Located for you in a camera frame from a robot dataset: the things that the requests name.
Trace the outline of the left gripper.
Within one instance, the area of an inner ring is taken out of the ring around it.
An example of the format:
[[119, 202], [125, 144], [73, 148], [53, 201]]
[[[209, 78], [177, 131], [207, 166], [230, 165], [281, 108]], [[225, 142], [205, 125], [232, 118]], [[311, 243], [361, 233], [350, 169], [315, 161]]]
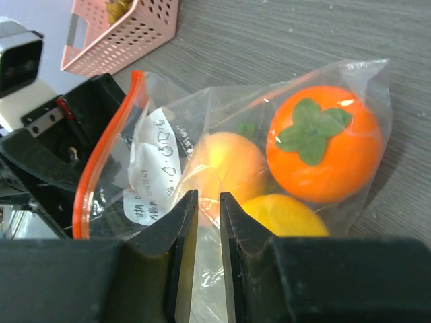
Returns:
[[105, 73], [25, 114], [22, 130], [1, 137], [1, 204], [34, 211], [70, 238], [84, 166], [124, 98]]

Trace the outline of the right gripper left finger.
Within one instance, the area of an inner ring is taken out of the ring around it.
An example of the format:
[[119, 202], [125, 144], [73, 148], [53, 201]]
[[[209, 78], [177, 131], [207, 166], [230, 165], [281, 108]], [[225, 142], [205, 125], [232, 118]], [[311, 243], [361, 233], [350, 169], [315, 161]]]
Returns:
[[130, 240], [2, 240], [2, 322], [188, 322], [198, 193]]

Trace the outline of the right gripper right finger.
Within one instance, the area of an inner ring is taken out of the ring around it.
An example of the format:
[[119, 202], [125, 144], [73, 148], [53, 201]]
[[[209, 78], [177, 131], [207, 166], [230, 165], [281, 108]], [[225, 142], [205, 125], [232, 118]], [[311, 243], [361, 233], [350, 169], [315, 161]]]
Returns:
[[430, 249], [419, 240], [281, 238], [228, 192], [220, 233], [229, 322], [430, 321]]

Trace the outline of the clear zip top bag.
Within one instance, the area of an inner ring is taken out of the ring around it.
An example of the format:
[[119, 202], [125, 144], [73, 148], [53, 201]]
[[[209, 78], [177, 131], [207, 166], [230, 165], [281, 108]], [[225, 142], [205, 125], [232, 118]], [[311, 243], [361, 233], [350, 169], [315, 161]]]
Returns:
[[189, 93], [133, 71], [81, 175], [73, 237], [128, 240], [197, 196], [191, 322], [227, 322], [220, 196], [281, 236], [348, 231], [391, 133], [389, 62], [340, 61], [287, 82]]

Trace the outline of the fake brown longan bunch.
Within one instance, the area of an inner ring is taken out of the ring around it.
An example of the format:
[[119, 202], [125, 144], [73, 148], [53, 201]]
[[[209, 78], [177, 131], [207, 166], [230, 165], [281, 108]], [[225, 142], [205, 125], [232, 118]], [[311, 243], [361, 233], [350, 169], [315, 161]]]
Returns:
[[106, 2], [108, 23], [113, 25], [121, 19], [131, 8], [133, 0], [110, 0]]

